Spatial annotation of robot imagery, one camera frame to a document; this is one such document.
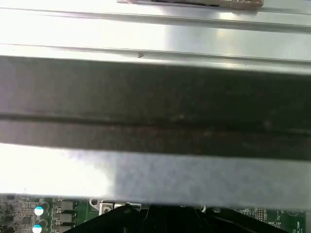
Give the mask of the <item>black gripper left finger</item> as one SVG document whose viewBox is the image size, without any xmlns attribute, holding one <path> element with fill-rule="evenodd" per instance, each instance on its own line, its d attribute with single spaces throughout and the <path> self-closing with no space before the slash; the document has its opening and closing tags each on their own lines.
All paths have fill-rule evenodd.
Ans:
<svg viewBox="0 0 311 233">
<path fill-rule="evenodd" d="M 173 207 L 151 205 L 138 211 L 125 205 L 97 216 L 70 230 L 68 233 L 166 233 L 169 214 Z"/>
</svg>

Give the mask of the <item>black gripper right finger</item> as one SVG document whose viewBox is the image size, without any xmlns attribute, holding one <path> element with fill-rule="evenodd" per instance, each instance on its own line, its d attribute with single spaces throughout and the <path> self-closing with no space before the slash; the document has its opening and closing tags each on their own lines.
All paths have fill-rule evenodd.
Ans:
<svg viewBox="0 0 311 233">
<path fill-rule="evenodd" d="M 203 213 L 193 207 L 176 208 L 178 233 L 283 233 L 282 229 L 228 208 L 207 208 Z"/>
</svg>

